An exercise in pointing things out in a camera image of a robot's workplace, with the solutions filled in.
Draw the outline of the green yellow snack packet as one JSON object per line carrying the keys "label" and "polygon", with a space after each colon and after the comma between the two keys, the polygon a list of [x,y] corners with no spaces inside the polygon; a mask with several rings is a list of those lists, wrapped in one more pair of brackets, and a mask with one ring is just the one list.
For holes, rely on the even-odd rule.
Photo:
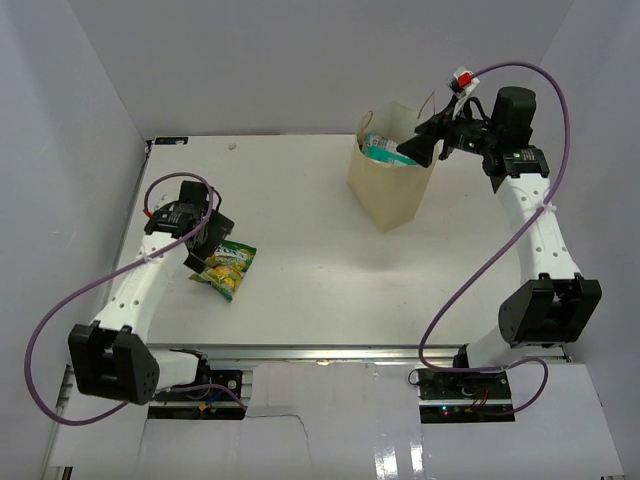
{"label": "green yellow snack packet", "polygon": [[255,247],[224,240],[206,259],[205,269],[201,273],[192,274],[189,279],[210,285],[228,302],[231,302],[251,267],[256,253]]}

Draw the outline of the teal snack packet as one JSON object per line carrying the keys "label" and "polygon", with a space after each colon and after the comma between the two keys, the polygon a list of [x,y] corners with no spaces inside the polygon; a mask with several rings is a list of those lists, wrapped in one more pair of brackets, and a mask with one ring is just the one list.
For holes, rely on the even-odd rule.
{"label": "teal snack packet", "polygon": [[368,133],[364,136],[362,153],[377,162],[392,166],[417,166],[417,163],[397,151],[397,143],[381,135]]}

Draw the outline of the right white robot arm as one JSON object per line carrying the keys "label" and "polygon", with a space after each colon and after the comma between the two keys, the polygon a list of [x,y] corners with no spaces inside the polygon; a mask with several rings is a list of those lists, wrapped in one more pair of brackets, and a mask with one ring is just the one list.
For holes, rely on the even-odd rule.
{"label": "right white robot arm", "polygon": [[583,276],[564,241],[544,153],[530,142],[536,110],[533,91],[501,88],[490,115],[463,91],[415,129],[398,150],[426,167],[460,150],[479,155],[508,218],[521,285],[499,307],[498,321],[481,339],[461,347],[450,367],[453,390],[472,399],[488,385],[488,372],[505,370],[528,349],[576,342],[602,298],[600,283]]}

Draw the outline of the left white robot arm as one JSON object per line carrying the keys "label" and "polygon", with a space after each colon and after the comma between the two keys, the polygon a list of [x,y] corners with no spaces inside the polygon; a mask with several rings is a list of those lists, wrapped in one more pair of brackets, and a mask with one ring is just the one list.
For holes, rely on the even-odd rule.
{"label": "left white robot arm", "polygon": [[112,298],[90,324],[73,327],[68,346],[80,393],[144,405],[173,387],[191,399],[209,392],[212,377],[201,354],[152,349],[147,340],[176,271],[202,273],[234,227],[217,211],[213,195],[201,179],[183,181],[177,200],[150,215],[134,266]]}

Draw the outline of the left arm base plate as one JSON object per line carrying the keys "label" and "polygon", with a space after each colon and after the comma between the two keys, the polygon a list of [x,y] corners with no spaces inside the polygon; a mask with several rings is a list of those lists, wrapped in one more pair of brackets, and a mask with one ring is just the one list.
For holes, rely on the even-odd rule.
{"label": "left arm base plate", "polygon": [[[243,370],[211,370],[202,378],[205,384],[221,385],[247,406],[251,394],[252,373]],[[245,417],[243,407],[220,388],[191,392],[166,391],[157,394],[149,404],[148,419],[239,421]]]}

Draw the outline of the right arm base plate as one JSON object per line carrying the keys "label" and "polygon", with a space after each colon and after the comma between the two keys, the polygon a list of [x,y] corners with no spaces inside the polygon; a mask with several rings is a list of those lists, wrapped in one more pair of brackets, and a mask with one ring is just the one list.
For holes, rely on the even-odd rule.
{"label": "right arm base plate", "polygon": [[423,425],[514,422],[505,373],[448,374],[414,369],[407,377],[417,389]]}

